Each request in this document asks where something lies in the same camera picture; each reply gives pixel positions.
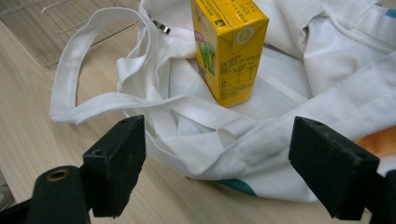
light wood surface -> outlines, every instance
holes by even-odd
[[[82,65],[78,102],[115,91],[116,60],[132,48],[135,28],[92,47]],[[20,203],[35,179],[61,165],[82,164],[82,154],[119,120],[110,112],[75,126],[49,119],[56,67],[42,67],[0,22],[0,169]],[[362,221],[368,223],[366,212]],[[294,203],[247,196],[217,182],[193,180],[147,158],[131,200],[116,218],[92,223],[345,223],[320,203]]]

black clamp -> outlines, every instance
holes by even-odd
[[[332,217],[396,224],[396,170],[376,172],[379,158],[325,124],[297,117],[289,160]]]
[[[35,182],[30,200],[0,213],[0,223],[90,223],[119,217],[146,158],[144,117],[117,123],[83,155],[84,164],[51,169]]]

juice box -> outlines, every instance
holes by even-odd
[[[250,98],[269,19],[251,0],[191,0],[199,73],[220,105]]]

bag handle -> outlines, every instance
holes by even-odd
[[[129,71],[120,74],[120,80],[132,76],[149,59],[154,48],[153,43],[160,34],[149,17],[123,7],[98,10],[88,23],[72,36],[61,56],[50,101],[49,115],[52,120],[79,124],[111,110],[160,106],[171,108],[208,128],[224,129],[234,136],[240,136],[258,125],[254,119],[193,96],[150,101],[126,93],[107,92],[76,106],[78,74],[82,60],[99,31],[107,23],[118,19],[136,20],[140,25],[137,46],[129,55],[135,57],[129,61],[134,64],[128,66]]]

white fabric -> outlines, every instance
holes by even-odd
[[[263,197],[315,200],[288,161],[293,120],[316,119],[350,139],[396,124],[396,22],[372,13],[381,9],[372,1],[256,3],[270,18],[265,41],[272,47],[264,48],[246,103],[219,106],[197,74],[190,1],[146,0],[139,13],[99,10],[70,39],[50,118],[78,124],[114,109],[144,114],[148,154],[178,173],[239,179]],[[170,26],[170,35],[148,14]],[[85,53],[101,27],[121,18],[140,22],[137,47],[117,61],[118,92],[76,105]],[[387,31],[371,32],[363,25],[371,18]]]

